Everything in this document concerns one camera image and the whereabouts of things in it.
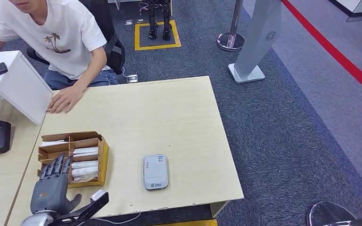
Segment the person's hand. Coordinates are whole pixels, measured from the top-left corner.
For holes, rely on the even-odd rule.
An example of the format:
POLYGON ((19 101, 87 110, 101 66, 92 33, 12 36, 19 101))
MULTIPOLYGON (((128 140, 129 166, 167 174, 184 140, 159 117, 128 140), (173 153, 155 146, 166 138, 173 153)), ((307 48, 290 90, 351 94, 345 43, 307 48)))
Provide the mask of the person's hand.
POLYGON ((47 112, 48 113, 68 113, 74 105, 82 98, 86 87, 79 85, 72 85, 65 89, 60 90, 50 101, 47 112))

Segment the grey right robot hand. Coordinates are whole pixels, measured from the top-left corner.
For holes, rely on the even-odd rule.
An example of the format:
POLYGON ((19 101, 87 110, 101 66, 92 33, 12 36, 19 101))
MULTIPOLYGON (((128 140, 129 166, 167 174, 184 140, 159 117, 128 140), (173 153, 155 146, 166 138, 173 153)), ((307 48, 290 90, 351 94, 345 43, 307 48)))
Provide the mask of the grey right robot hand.
POLYGON ((32 214, 50 211, 65 215, 74 210, 81 202, 81 194, 77 194, 72 200, 66 196, 68 172, 73 156, 67 157, 66 160, 64 160, 64 156, 61 154, 42 168, 31 198, 30 209, 32 214))

